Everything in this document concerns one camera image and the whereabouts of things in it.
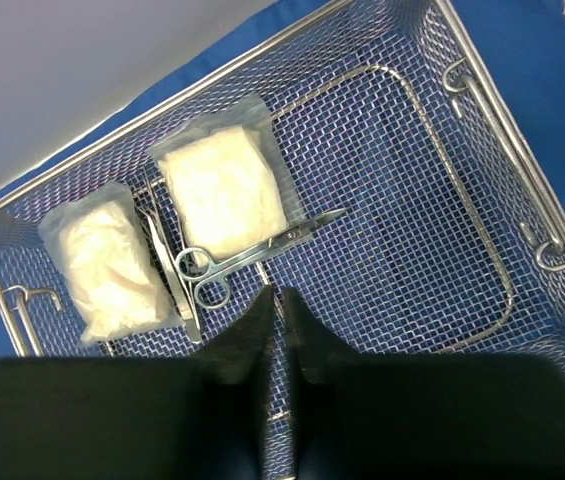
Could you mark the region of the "small steel scissors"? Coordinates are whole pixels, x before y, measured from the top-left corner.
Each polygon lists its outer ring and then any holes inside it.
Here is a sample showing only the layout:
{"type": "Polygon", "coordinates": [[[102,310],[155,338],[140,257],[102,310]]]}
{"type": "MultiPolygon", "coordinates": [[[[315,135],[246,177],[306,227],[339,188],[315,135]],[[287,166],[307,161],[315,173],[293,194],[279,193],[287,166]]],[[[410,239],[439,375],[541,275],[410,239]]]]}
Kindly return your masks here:
{"type": "Polygon", "coordinates": [[[231,299],[232,288],[227,281],[227,277],[230,274],[247,266],[276,257],[286,250],[307,241],[314,232],[336,221],[346,213],[346,208],[324,212],[314,218],[288,227],[286,230],[219,262],[216,262],[211,254],[202,247],[187,247],[176,256],[174,268],[184,280],[194,285],[193,298],[199,306],[207,310],[217,310],[224,307],[231,299]],[[186,258],[195,255],[204,257],[206,264],[201,273],[190,274],[182,269],[182,264],[186,258]],[[223,288],[224,297],[219,303],[211,304],[202,299],[201,291],[204,287],[214,283],[219,284],[223,288]]]}

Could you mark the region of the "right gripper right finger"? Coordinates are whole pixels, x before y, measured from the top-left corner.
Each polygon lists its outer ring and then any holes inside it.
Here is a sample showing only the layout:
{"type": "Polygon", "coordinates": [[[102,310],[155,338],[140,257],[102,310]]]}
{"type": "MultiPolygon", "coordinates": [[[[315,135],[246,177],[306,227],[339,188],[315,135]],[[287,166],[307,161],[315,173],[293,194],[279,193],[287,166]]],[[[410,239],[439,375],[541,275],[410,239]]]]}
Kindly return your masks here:
{"type": "Polygon", "coordinates": [[[360,353],[283,293],[301,479],[565,479],[565,375],[525,354],[360,353]]]}

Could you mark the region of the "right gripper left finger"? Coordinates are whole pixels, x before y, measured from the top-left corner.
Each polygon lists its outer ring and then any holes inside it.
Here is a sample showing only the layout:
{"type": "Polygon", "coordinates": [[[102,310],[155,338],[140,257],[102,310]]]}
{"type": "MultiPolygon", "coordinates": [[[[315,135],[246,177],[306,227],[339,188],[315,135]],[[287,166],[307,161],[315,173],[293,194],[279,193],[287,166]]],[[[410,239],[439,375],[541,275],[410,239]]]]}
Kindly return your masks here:
{"type": "Polygon", "coordinates": [[[0,359],[0,479],[258,479],[274,293],[181,358],[0,359]]]}

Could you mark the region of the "white gauze pack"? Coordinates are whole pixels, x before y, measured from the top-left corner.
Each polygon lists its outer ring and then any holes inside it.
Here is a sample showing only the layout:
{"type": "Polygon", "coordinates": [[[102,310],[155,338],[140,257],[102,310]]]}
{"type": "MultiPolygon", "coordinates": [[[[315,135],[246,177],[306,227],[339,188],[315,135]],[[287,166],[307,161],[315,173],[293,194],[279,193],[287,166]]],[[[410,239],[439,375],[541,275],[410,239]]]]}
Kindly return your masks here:
{"type": "Polygon", "coordinates": [[[58,205],[38,233],[85,323],[82,345],[183,324],[152,264],[128,186],[109,181],[58,205]]]}
{"type": "Polygon", "coordinates": [[[163,176],[188,245],[225,260],[306,217],[256,94],[187,120],[148,150],[163,176]]]}

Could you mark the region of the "blue surgical drape cloth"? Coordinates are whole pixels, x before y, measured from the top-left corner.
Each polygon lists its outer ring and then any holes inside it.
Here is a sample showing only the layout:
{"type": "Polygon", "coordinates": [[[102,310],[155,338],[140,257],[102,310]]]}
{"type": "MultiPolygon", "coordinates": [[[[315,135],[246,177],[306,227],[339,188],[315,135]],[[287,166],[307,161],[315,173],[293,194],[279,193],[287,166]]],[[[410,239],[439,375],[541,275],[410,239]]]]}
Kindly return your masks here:
{"type": "MultiPolygon", "coordinates": [[[[0,189],[184,89],[313,1],[0,1],[0,189]]],[[[565,209],[565,7],[458,1],[565,209]]],[[[0,356],[11,343],[0,318],[0,356]]]]}

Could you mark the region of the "metal mesh instrument tray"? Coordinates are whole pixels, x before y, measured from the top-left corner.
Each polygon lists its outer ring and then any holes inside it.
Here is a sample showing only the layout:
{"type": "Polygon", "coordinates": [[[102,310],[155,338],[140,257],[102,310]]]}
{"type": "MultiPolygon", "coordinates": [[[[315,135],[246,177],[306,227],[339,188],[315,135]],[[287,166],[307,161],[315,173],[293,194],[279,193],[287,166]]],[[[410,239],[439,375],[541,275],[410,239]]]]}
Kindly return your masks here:
{"type": "Polygon", "coordinates": [[[450,2],[332,1],[0,198],[0,314],[15,358],[186,357],[267,287],[258,479],[298,478],[288,288],[360,353],[525,354],[565,375],[565,215],[450,2]],[[193,246],[148,150],[250,94],[272,113],[304,220],[347,213],[230,274],[224,307],[193,298],[200,344],[182,324],[82,345],[85,323],[38,233],[43,217],[109,181],[128,186],[171,296],[142,213],[142,167],[174,257],[193,246]]]}

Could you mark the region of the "right white gauze pack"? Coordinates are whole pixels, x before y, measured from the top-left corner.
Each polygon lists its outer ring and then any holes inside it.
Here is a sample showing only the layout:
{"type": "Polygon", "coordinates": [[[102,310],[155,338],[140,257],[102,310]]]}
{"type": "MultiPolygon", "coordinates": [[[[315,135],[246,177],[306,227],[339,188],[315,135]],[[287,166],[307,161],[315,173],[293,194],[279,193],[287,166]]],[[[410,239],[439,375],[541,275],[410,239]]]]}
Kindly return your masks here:
{"type": "Polygon", "coordinates": [[[188,245],[225,260],[306,217],[256,94],[187,120],[148,150],[163,176],[188,245]]]}

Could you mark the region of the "left white gauze pack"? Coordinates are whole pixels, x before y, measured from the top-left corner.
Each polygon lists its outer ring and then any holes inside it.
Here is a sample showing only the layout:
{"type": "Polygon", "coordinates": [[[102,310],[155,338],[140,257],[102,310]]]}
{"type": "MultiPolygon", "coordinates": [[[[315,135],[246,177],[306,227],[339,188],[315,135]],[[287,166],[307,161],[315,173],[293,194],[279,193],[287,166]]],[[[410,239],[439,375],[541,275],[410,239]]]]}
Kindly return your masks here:
{"type": "Polygon", "coordinates": [[[58,205],[38,233],[85,323],[82,345],[183,324],[152,264],[128,186],[109,181],[58,205]]]}

